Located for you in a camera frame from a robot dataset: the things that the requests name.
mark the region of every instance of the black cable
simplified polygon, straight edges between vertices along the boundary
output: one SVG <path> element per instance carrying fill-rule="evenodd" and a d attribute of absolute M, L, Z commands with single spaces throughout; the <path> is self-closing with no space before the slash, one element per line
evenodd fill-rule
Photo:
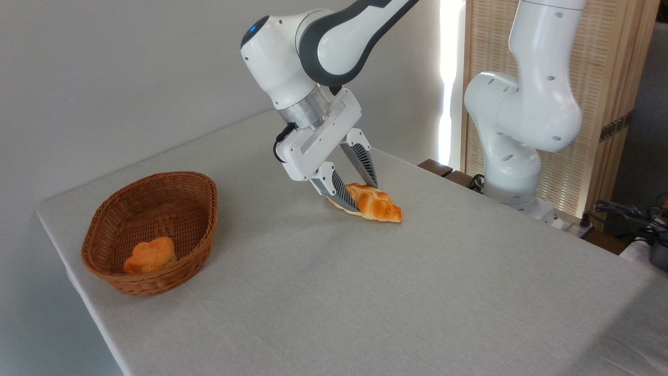
<path fill-rule="evenodd" d="M 482 191 L 484 184 L 485 184 L 485 175 L 475 174 L 473 175 L 473 179 L 471 179 L 471 183 L 468 183 L 468 189 L 478 188 L 479 190 Z"/>
<path fill-rule="evenodd" d="M 646 227 L 636 229 L 636 231 L 638 231 L 640 233 L 646 233 L 648 235 L 651 235 L 653 233 L 650 229 L 647 229 Z M 631 238 L 631 237 L 636 238 L 636 235 L 634 235 L 632 233 L 621 233 L 621 234 L 615 236 L 615 238 L 617 238 L 617 239 L 624 239 L 624 238 Z"/>
<path fill-rule="evenodd" d="M 637 207 L 632 205 L 621 205 L 612 201 L 598 200 L 594 204 L 594 209 L 597 213 L 614 213 L 621 215 L 629 221 L 640 223 L 644 226 L 659 226 L 663 227 L 661 223 L 655 221 L 650 216 L 645 216 Z"/>
<path fill-rule="evenodd" d="M 657 217 L 663 217 L 668 218 L 668 210 L 663 209 L 662 207 L 650 207 L 647 210 L 647 217 L 648 218 L 657 218 Z"/>
<path fill-rule="evenodd" d="M 641 233 L 641 232 L 638 232 L 638 231 L 635 231 L 635 230 L 631 230 L 631 229 L 623 228 L 623 227 L 621 227 L 621 226 L 619 226 L 619 225 L 616 225 L 616 224 L 614 224 L 614 223 L 612 223 L 612 222 L 606 221 L 606 220 L 603 219 L 603 218 L 599 218 L 599 217 L 597 217 L 597 216 L 595 216 L 595 215 L 593 215 L 592 213 L 589 213 L 589 212 L 587 212 L 587 211 L 585 211 L 584 213 L 586 213 L 587 215 L 589 215 L 590 218 L 593 218 L 593 219 L 595 219 L 595 220 L 597 220 L 597 221 L 599 221 L 599 222 L 601 222 L 601 223 L 604 223 L 605 225 L 608 225 L 608 226 L 610 226 L 610 227 L 612 227 L 612 228 L 614 228 L 614 229 L 617 229 L 617 230 L 619 230 L 619 231 L 623 231 L 623 232 L 629 233 L 629 234 L 631 234 L 631 235 L 634 235 L 634 236 L 636 236 L 636 238 L 643 238 L 643 239 L 646 239 L 646 240 L 651 240 L 652 242 L 656 242 L 657 240 L 660 240 L 660 239 L 661 239 L 660 236 L 654 236 L 655 232 L 653 232 L 653 231 L 652 231 L 651 234 L 646 233 L 646 232 Z"/>
<path fill-rule="evenodd" d="M 297 129 L 297 125 L 296 125 L 294 122 L 289 122 L 288 125 L 285 126 L 285 128 L 283 129 L 283 131 L 282 131 L 281 133 L 279 133 L 278 136 L 276 136 L 276 142 L 274 143 L 274 157 L 276 157 L 276 160 L 278 160 L 278 162 L 285 163 L 285 161 L 282 160 L 282 159 L 279 157 L 279 154 L 276 153 L 276 146 L 277 146 L 280 142 L 282 142 L 283 140 L 285 140 L 285 137 L 287 137 L 288 134 L 290 134 L 290 132 L 292 132 L 292 131 L 295 130 L 295 129 Z"/>
<path fill-rule="evenodd" d="M 667 195 L 668 195 L 668 192 L 663 192 L 662 194 L 657 196 L 657 207 L 663 208 L 663 206 L 665 205 L 665 201 L 661 202 L 661 198 L 663 196 L 667 196 Z"/>

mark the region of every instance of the white robotic arm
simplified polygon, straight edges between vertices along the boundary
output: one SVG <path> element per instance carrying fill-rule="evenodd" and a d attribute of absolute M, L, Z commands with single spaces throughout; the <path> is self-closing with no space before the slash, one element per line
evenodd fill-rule
<path fill-rule="evenodd" d="M 288 124 L 274 145 L 276 158 L 290 178 L 310 181 L 351 211 L 358 211 L 356 202 L 335 166 L 325 162 L 332 150 L 341 145 L 367 184 L 377 187 L 378 181 L 371 146 L 353 128 L 361 108 L 342 85 L 356 77 L 376 42 L 417 2 L 358 0 L 336 13 L 266 16 L 241 42 L 248 69 Z"/>
<path fill-rule="evenodd" d="M 536 196 L 540 157 L 559 151 L 582 126 L 570 89 L 570 53 L 586 0 L 521 0 L 510 33 L 519 78 L 477 75 L 466 89 L 485 154 L 483 194 L 551 223 L 554 207 Z"/>

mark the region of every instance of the bamboo partition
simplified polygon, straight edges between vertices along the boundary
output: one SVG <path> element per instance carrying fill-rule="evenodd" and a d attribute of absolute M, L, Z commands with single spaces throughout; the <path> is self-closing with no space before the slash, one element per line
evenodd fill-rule
<path fill-rule="evenodd" d="M 468 0 L 464 82 L 483 71 L 517 75 L 508 37 L 518 0 Z M 579 137 L 559 153 L 539 152 L 538 195 L 579 216 L 610 199 L 647 56 L 659 0 L 589 0 L 570 59 L 570 81 L 582 108 Z M 462 124 L 462 166 L 484 172 L 473 120 Z"/>

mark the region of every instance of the bread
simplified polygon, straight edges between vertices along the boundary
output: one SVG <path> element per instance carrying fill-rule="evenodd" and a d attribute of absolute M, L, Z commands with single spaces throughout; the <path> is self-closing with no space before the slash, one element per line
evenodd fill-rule
<path fill-rule="evenodd" d="M 126 274 L 155 272 L 175 263 L 174 242 L 164 236 L 150 243 L 137 244 L 132 256 L 123 263 L 123 271 Z"/>
<path fill-rule="evenodd" d="M 340 205 L 336 204 L 336 202 L 327 198 L 329 199 L 329 202 L 348 214 L 360 215 L 365 219 L 381 222 L 403 221 L 401 208 L 392 203 L 392 199 L 387 193 L 381 192 L 378 188 L 374 188 L 371 185 L 363 185 L 359 183 L 347 184 L 346 188 L 348 188 L 350 196 L 352 196 L 353 200 L 357 203 L 359 212 L 343 209 Z"/>

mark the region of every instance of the table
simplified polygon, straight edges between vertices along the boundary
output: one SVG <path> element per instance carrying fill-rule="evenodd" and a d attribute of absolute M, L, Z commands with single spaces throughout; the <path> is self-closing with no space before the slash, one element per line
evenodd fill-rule
<path fill-rule="evenodd" d="M 375 149 L 404 222 L 347 215 L 274 160 L 281 124 L 254 116 L 39 206 L 126 375 L 668 373 L 668 278 Z M 81 264 L 92 215 L 179 170 L 218 185 L 211 257 L 165 294 L 122 295 Z"/>

